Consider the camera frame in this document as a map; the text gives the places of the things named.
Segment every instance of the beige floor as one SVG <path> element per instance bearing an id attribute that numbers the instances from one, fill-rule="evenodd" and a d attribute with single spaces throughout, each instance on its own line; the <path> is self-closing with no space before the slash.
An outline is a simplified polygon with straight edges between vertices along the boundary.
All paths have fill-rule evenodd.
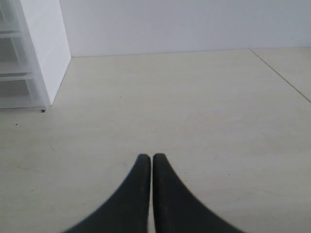
<path id="1" fill-rule="evenodd" d="M 311 103 L 284 80 L 310 97 L 311 50 L 255 52 L 283 78 L 249 50 L 74 58 L 49 111 L 0 113 L 0 232 L 61 232 L 142 152 L 247 232 L 311 232 Z"/>

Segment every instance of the black object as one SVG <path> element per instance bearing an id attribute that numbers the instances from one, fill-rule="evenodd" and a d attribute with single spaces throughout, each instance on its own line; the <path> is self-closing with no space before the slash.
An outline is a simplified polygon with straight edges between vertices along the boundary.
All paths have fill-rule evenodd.
<path id="1" fill-rule="evenodd" d="M 141 154 L 106 203 L 65 233 L 147 233 L 150 176 L 150 157 Z"/>
<path id="2" fill-rule="evenodd" d="M 165 154 L 153 158 L 153 206 L 157 233 L 242 233 L 184 186 Z"/>

